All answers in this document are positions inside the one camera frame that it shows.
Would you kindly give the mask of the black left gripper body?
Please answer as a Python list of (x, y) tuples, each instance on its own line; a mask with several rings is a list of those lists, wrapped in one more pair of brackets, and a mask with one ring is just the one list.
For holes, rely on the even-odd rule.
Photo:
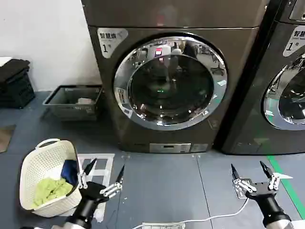
[(91, 181), (87, 183), (87, 186), (86, 189), (82, 188), (80, 190), (81, 201), (72, 215), (74, 221), (77, 219), (82, 221), (86, 219), (92, 220), (98, 205), (109, 200), (109, 197), (105, 197), (100, 193), (101, 190), (106, 188), (105, 186)]

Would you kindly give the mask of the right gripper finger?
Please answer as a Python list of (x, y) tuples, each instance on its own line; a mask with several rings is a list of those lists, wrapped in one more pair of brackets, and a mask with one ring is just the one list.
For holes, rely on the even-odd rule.
[(232, 169), (232, 176), (233, 176), (233, 183), (238, 185), (239, 187), (242, 187), (245, 191), (248, 192), (256, 192), (256, 187), (252, 186), (249, 181), (242, 180), (236, 170), (236, 168), (231, 164)]
[(269, 190), (278, 190), (280, 183), (280, 174), (274, 173), (271, 168), (269, 168), (264, 162), (260, 161), (263, 172), (266, 174), (269, 179)]

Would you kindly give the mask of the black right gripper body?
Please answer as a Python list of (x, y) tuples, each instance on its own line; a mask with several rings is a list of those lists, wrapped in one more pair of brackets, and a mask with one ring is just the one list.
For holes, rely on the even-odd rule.
[(267, 182), (255, 183), (255, 187), (256, 191), (246, 191), (245, 196), (258, 204), (264, 217), (263, 224), (289, 224), (290, 217), (275, 199), (277, 191), (270, 190)]

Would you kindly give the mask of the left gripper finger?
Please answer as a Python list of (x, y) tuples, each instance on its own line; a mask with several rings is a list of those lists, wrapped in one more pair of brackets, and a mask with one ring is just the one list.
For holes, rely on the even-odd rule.
[(125, 169), (125, 165), (122, 166), (116, 178), (116, 181), (100, 191), (100, 194), (104, 198), (113, 198), (117, 193), (119, 193), (122, 190), (124, 169)]
[(95, 163), (97, 161), (97, 158), (93, 159), (86, 167), (85, 169), (82, 168), (80, 160), (77, 160), (78, 163), (78, 174), (77, 174), (77, 178), (78, 178), (78, 187), (79, 189), (87, 189), (88, 185), (87, 185), (87, 176), (90, 174), (90, 172), (92, 171)]

